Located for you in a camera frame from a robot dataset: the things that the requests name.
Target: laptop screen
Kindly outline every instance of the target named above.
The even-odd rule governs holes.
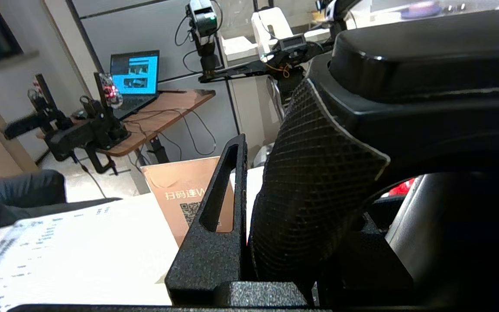
[[[123,95],[156,94],[159,52],[155,55],[112,55],[111,76]]]

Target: laptop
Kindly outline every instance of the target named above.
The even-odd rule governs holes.
[[[123,120],[159,96],[159,50],[111,55],[113,83],[123,95],[123,105],[113,115]]]

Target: red object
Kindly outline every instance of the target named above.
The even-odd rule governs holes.
[[[406,182],[403,182],[402,184],[394,187],[388,192],[389,196],[395,196],[395,195],[407,195],[409,192],[409,189],[412,188],[412,184],[415,181],[415,178],[408,180]]]

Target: gray pants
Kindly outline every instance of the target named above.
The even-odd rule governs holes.
[[[75,211],[118,200],[107,198],[67,203],[65,178],[55,170],[40,170],[0,179],[0,227],[20,219]]]

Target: textured black grip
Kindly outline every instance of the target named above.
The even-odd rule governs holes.
[[[389,162],[340,127],[313,82],[303,80],[265,165],[253,208],[250,247],[257,278],[313,278]]]

